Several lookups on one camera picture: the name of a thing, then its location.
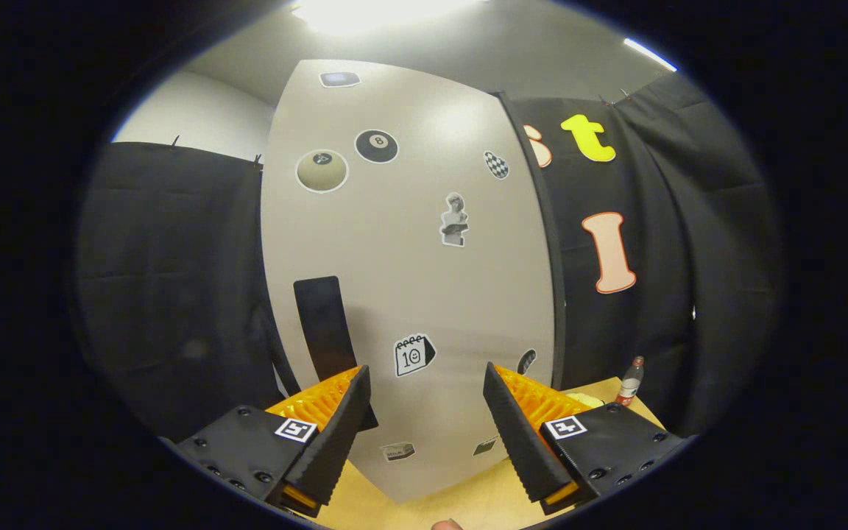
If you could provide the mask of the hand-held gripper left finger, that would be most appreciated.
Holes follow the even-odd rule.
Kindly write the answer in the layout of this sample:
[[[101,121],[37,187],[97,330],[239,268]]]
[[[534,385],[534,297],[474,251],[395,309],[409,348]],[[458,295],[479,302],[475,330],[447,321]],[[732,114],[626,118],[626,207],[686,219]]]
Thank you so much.
[[[353,367],[269,409],[233,407],[175,443],[174,453],[260,503],[316,517],[332,499],[370,397],[370,369]]]

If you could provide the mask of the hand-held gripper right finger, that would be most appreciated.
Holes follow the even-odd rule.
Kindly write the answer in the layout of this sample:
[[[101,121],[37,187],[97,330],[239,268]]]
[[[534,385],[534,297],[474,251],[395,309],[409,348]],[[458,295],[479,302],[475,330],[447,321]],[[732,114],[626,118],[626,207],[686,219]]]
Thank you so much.
[[[548,515],[617,493],[688,443],[629,407],[586,406],[494,363],[482,395],[525,493]]]

